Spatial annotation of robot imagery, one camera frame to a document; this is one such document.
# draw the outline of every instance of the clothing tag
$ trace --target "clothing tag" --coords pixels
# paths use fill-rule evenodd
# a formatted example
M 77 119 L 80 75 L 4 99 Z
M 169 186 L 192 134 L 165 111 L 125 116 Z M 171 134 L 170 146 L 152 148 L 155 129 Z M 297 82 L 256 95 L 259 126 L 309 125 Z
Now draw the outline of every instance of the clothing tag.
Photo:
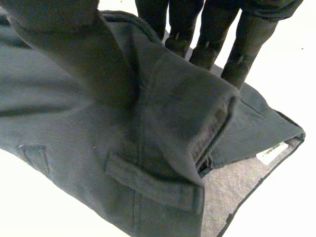
M 260 152 L 256 155 L 257 159 L 261 161 L 265 165 L 269 165 L 272 160 L 274 160 L 278 155 L 281 154 L 286 148 L 288 144 L 285 142 L 281 142 L 263 152 Z

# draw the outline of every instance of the dark fabric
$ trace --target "dark fabric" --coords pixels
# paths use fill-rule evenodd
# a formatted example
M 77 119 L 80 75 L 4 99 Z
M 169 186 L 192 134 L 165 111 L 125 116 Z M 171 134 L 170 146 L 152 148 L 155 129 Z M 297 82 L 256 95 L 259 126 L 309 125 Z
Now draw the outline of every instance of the dark fabric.
M 272 36 L 279 20 L 293 15 L 303 0 L 207 0 L 200 36 L 190 62 L 210 70 L 221 51 L 239 9 L 242 14 L 236 40 L 221 78 L 240 89 L 261 46 Z
M 200 176 L 287 137 L 303 140 L 304 131 L 281 116 L 248 115 L 249 107 L 273 113 L 252 88 L 242 92 L 244 108 L 236 108 L 242 103 L 232 86 L 165 49 L 140 19 L 122 12 L 103 16 L 105 25 L 99 18 L 81 37 L 25 30 L 11 19 L 41 53 L 20 47 L 7 23 L 0 26 L 0 148 L 132 237 L 198 237 L 205 194 Z M 112 56 L 126 59 L 133 72 L 117 79 L 137 85 L 128 103 L 113 103 L 127 91 L 124 84 L 100 99 L 97 88 L 82 83 L 111 79 L 109 64 L 120 63 L 99 54 L 112 50 L 113 41 L 100 33 L 106 28 L 123 54 Z M 97 67 L 106 72 L 102 77 Z M 264 133 L 249 144 L 248 137 L 270 126 L 273 136 Z M 246 136 L 232 142 L 237 134 Z M 239 141 L 253 150 L 241 149 Z
M 221 78 L 240 89 L 262 45 L 272 36 L 277 23 L 243 12 Z
M 196 66 L 211 70 L 225 42 L 228 29 L 235 20 L 239 7 L 216 7 L 205 2 L 202 16 L 200 36 L 193 50 L 190 62 Z
M 180 57 L 185 58 L 204 0 L 136 0 L 135 2 L 138 16 L 151 25 L 160 40 L 163 39 L 166 12 L 169 6 L 171 32 L 165 46 Z
M 241 8 L 251 15 L 279 21 L 291 17 L 303 0 L 206 0 L 206 2 L 226 10 Z

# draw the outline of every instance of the white surface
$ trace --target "white surface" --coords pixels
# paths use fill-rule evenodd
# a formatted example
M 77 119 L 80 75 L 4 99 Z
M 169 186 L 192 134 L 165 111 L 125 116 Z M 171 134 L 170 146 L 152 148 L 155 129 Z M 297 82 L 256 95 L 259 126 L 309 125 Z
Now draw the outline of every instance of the white surface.
M 108 2 L 101 0 L 100 9 L 136 14 L 132 0 Z M 316 237 L 315 14 L 316 1 L 307 0 L 292 18 L 280 22 L 247 78 L 271 107 L 305 129 L 306 141 L 241 206 L 224 237 Z M 216 61 L 221 67 L 236 26 L 237 21 Z M 0 237 L 126 236 L 4 151 L 0 151 L 0 186 Z

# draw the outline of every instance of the white label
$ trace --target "white label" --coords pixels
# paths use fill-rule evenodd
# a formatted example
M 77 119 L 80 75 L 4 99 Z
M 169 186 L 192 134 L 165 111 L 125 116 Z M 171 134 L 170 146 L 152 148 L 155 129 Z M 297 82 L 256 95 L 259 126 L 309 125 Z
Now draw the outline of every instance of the white label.
M 269 165 L 272 160 L 274 160 L 278 155 L 280 155 L 286 148 L 288 144 L 285 142 L 281 142 L 263 152 L 260 152 L 256 155 L 258 160 L 260 160 L 263 164 Z

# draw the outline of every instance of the white background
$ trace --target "white background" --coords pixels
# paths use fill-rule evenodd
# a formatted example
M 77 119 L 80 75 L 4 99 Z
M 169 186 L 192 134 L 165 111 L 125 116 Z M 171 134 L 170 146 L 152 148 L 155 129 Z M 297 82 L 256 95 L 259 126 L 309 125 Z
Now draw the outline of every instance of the white background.
M 133 0 L 101 0 L 100 9 L 137 15 Z M 315 15 L 316 1 L 305 0 L 292 18 L 281 21 L 246 81 L 272 108 L 301 125 L 306 141 L 241 206 L 224 237 L 316 237 Z M 216 61 L 221 67 L 233 45 L 237 21 L 238 17 Z M 192 47 L 199 27 L 200 19 Z M 126 235 L 39 172 L 0 151 L 0 237 L 57 236 Z

